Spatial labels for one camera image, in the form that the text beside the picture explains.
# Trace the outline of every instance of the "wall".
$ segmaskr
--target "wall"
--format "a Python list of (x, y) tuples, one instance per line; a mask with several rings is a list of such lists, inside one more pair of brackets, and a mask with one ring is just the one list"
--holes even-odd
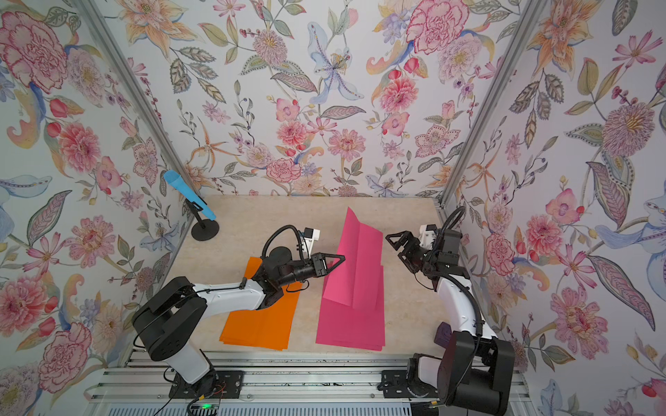
[(76, 415), (185, 225), (68, 1), (0, 1), (0, 415)]
[(457, 185), (544, 416), (666, 414), (662, 1), (551, 0)]
[(96, 3), (124, 54), (146, 65), (146, 94), (204, 194), (317, 196), (440, 192), (521, 10), (520, 0)]

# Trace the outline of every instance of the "orange sheet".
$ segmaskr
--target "orange sheet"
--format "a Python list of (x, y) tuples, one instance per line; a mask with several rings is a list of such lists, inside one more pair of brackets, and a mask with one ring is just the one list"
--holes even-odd
[[(261, 259), (250, 257), (245, 277), (251, 278), (261, 266)], [(298, 290), (300, 283), (289, 286)], [(246, 345), (282, 351), (289, 346), (291, 324), (299, 293), (284, 292), (284, 296), (270, 308), (258, 311), (235, 311), (229, 314), (220, 335), (220, 341), (230, 345)]]

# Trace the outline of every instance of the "beige marble tabletop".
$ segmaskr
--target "beige marble tabletop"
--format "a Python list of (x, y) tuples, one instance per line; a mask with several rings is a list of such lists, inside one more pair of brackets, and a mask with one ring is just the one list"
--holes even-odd
[[(429, 198), (211, 196), (206, 202), (217, 215), (220, 232), (207, 242), (197, 242), (188, 235), (169, 272), (169, 279), (186, 276), (193, 283), (239, 282), (248, 258), (259, 257), (268, 237), (286, 224), (293, 224), (299, 230), (305, 227), (321, 230), (314, 251), (335, 253), (347, 207), (353, 209), (359, 221), (384, 235), (404, 230), (416, 234), (421, 224), (439, 222)], [(291, 248), (298, 257), (293, 233), (282, 233), (271, 248), (277, 246)], [(437, 326), (448, 320), (440, 299), (414, 281), (414, 275), (407, 271), (386, 241), (382, 265), (386, 324), (386, 346), (382, 353), (420, 352), (441, 356), (444, 349), (433, 342)], [(429, 284), (425, 276), (419, 277)], [(296, 306), (288, 351), (374, 352), (315, 343), (324, 280), (310, 280), (310, 287), (301, 292)], [(201, 321), (191, 339), (207, 351), (270, 351), (220, 342), (227, 317), (228, 314), (220, 314)]]

